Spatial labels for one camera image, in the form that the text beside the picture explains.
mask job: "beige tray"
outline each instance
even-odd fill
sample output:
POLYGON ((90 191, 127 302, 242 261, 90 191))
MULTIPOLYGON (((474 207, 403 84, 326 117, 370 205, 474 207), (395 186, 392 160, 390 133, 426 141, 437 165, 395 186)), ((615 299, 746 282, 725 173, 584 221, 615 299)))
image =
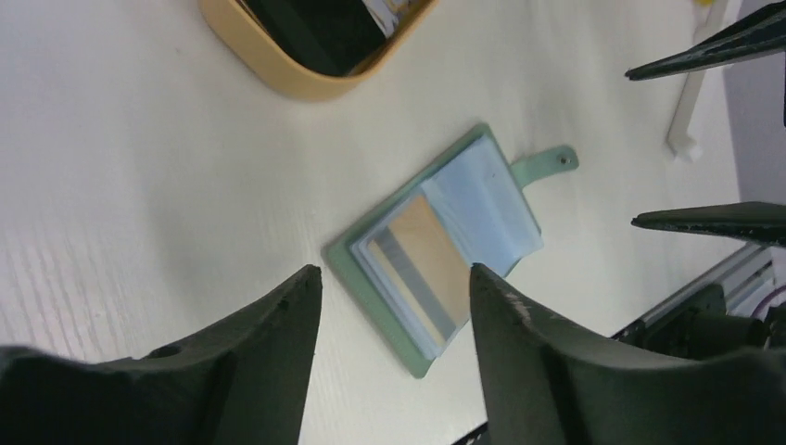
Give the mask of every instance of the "beige tray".
POLYGON ((343 95, 373 76, 436 4, 437 0, 418 4, 385 47, 357 73, 332 77, 309 70, 288 56, 237 0, 199 0, 208 25, 265 83, 283 95, 312 102, 343 95))

